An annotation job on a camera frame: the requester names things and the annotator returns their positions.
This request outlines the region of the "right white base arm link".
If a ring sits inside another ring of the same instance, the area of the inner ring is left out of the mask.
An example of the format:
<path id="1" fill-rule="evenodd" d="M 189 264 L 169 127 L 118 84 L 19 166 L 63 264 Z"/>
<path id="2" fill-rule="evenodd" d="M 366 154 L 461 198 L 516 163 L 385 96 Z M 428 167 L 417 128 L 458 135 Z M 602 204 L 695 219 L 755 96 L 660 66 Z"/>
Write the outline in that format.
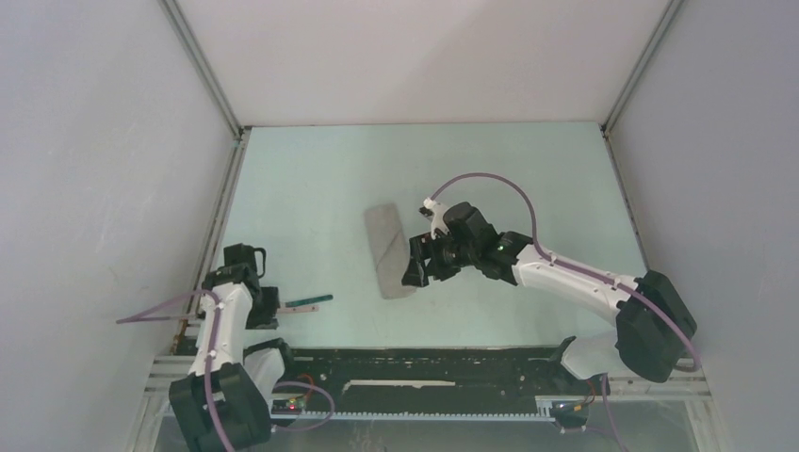
<path id="1" fill-rule="evenodd" d="M 550 360 L 580 380 L 618 373 L 627 369 L 627 366 L 615 344 L 616 335 L 611 331 L 593 336 L 570 336 L 556 347 Z"/>

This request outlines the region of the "grey cloth napkin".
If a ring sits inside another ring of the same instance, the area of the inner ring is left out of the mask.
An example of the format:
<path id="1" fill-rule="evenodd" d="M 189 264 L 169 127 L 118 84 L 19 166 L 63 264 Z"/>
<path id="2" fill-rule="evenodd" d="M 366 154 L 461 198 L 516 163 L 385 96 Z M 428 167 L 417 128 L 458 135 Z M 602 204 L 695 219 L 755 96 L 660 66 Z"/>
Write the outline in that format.
<path id="1" fill-rule="evenodd" d="M 416 288 L 401 282 L 410 262 L 410 251 L 397 205 L 389 202 L 369 207 L 364 221 L 381 297 L 387 300 L 411 297 Z"/>

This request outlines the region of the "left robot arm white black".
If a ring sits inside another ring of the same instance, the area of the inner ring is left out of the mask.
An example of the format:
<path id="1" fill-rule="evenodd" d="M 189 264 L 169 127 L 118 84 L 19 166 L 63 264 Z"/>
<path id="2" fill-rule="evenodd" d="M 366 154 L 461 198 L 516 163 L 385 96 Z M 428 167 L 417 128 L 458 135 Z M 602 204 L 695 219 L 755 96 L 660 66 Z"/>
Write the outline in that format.
<path id="1" fill-rule="evenodd" d="M 267 326 L 279 307 L 260 283 L 266 260 L 263 248 L 228 246 L 222 266 L 206 274 L 198 292 L 204 330 L 187 375 L 168 391 L 191 451 L 236 451 L 267 442 L 268 395 L 290 390 L 298 379 L 284 340 L 245 344 L 246 331 Z"/>

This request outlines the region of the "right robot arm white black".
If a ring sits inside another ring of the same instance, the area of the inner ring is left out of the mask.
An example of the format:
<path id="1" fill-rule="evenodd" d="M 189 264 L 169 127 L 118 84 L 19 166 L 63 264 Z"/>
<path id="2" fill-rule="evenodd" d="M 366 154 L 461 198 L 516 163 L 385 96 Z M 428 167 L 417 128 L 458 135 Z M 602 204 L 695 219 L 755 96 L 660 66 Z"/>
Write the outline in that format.
<path id="1" fill-rule="evenodd" d="M 656 383 L 677 370 L 697 326 L 665 275 L 649 270 L 633 278 L 562 258 L 530 236 L 497 232 L 468 202 L 447 207 L 427 199 L 419 212 L 431 228 L 410 238 L 402 285 L 421 288 L 474 267 L 490 280 L 555 293 L 612 326 L 612 333 L 562 341 L 547 370 L 557 392 L 571 394 L 620 368 Z"/>

